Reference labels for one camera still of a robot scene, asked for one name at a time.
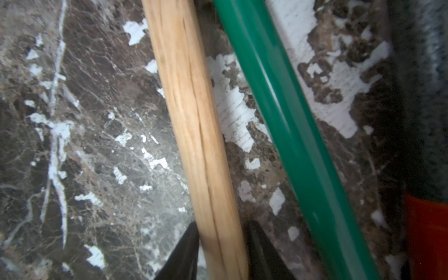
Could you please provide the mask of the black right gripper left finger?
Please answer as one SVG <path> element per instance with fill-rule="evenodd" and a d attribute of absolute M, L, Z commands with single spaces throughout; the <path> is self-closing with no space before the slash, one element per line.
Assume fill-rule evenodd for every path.
<path fill-rule="evenodd" d="M 198 227 L 192 222 L 154 280 L 196 280 L 199 247 Z"/>

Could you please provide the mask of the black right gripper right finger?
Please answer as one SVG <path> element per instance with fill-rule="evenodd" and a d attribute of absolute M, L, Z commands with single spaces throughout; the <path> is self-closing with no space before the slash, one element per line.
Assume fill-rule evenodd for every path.
<path fill-rule="evenodd" d="M 251 280 L 295 280 L 257 221 L 248 222 L 247 233 Z"/>

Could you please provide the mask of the wooden handle hammer tool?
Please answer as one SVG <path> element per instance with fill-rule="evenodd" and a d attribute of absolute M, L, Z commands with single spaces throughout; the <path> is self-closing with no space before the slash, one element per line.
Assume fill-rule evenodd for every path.
<path fill-rule="evenodd" d="M 213 280 L 246 280 L 249 261 L 195 4 L 142 3 Z"/>

